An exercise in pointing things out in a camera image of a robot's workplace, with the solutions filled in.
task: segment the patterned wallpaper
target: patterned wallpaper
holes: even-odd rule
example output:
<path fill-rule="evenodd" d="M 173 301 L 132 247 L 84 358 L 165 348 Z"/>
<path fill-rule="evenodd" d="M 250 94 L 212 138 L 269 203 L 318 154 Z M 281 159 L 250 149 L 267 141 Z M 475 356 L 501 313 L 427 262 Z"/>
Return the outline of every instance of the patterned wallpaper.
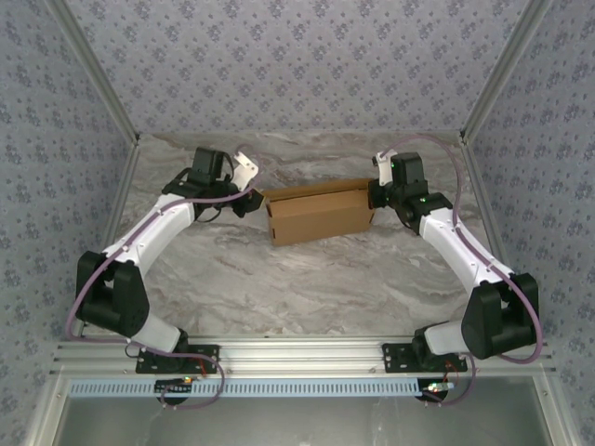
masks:
<path fill-rule="evenodd" d="M 127 143 L 43 0 L 0 17 L 0 444 L 18 445 Z"/>
<path fill-rule="evenodd" d="M 68 0 L 140 133 L 459 129 L 526 0 Z"/>
<path fill-rule="evenodd" d="M 553 6 L 473 143 L 513 266 L 595 445 L 595 4 Z"/>

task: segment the gray marble floor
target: gray marble floor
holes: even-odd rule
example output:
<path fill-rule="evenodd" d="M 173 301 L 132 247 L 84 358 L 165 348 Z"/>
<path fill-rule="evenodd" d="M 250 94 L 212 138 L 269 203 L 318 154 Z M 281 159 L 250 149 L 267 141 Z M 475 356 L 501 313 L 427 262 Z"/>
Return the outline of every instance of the gray marble floor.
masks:
<path fill-rule="evenodd" d="M 151 208 L 177 172 L 192 165 L 198 145 L 233 151 L 240 143 L 252 144 L 263 163 L 260 186 L 281 188 L 374 177 L 372 156 L 401 136 L 145 135 L 119 234 Z M 455 134 L 440 137 L 456 146 Z M 430 190 L 454 200 L 455 171 L 442 149 L 422 140 L 402 151 L 418 151 Z M 469 180 L 461 215 L 487 243 Z M 145 285 L 157 314 L 204 335 L 409 335 L 462 315 L 467 302 L 438 253 L 390 209 L 377 211 L 368 232 L 276 248 L 264 210 L 239 219 L 227 209 L 213 223 L 184 230 L 155 261 Z"/>

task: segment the robotic arm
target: robotic arm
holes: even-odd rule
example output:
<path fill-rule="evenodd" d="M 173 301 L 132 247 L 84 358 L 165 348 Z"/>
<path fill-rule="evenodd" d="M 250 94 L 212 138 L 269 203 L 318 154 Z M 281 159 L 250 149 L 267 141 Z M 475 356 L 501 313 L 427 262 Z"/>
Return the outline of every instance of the robotic arm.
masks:
<path fill-rule="evenodd" d="M 165 352 L 186 351 L 187 335 L 151 312 L 143 279 L 165 247 L 205 209 L 214 207 L 220 212 L 222 207 L 229 206 L 238 217 L 244 217 L 260 208 L 262 195 L 255 190 L 240 193 L 257 175 L 258 167 L 241 152 L 234 158 L 237 166 L 232 176 L 222 178 L 224 161 L 232 166 L 230 155 L 197 149 L 192 168 L 181 171 L 163 188 L 151 212 L 128 234 L 101 253 L 89 251 L 80 258 L 77 294 L 106 258 L 120 251 L 86 293 L 76 312 L 78 319 L 143 346 Z M 238 198 L 221 201 L 232 196 Z M 192 203 L 189 199 L 199 200 Z"/>
<path fill-rule="evenodd" d="M 373 158 L 379 178 L 369 184 L 373 207 L 388 206 L 401 222 L 431 244 L 461 280 L 469 304 L 462 321 L 450 321 L 416 330 L 413 348 L 421 364 L 430 365 L 447 353 L 469 351 L 485 359 L 534 344 L 536 328 L 519 298 L 494 269 L 508 275 L 538 311 L 536 280 L 515 274 L 494 258 L 459 221 L 441 193 L 429 193 L 423 164 L 417 153 L 380 152 Z M 485 266 L 462 242 L 459 229 L 477 252 L 490 260 Z"/>

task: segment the floral wallpaper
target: floral wallpaper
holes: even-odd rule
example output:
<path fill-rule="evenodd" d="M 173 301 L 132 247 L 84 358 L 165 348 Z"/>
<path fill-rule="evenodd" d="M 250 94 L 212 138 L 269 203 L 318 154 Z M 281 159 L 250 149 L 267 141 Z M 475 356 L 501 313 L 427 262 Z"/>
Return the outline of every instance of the floral wallpaper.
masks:
<path fill-rule="evenodd" d="M 68 0 L 140 133 L 459 129 L 526 0 Z"/>
<path fill-rule="evenodd" d="M 43 0 L 0 17 L 0 444 L 19 445 L 128 144 Z"/>
<path fill-rule="evenodd" d="M 554 0 L 473 143 L 512 264 L 595 444 L 595 4 Z"/>

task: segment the brown cardboard box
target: brown cardboard box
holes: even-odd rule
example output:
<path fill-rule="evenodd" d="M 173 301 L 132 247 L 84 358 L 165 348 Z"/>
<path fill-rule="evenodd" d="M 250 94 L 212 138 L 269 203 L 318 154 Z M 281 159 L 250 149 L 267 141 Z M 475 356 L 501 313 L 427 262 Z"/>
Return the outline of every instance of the brown cardboard box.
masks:
<path fill-rule="evenodd" d="M 265 190 L 272 244 L 284 246 L 370 228 L 370 179 L 342 179 L 278 190 Z"/>

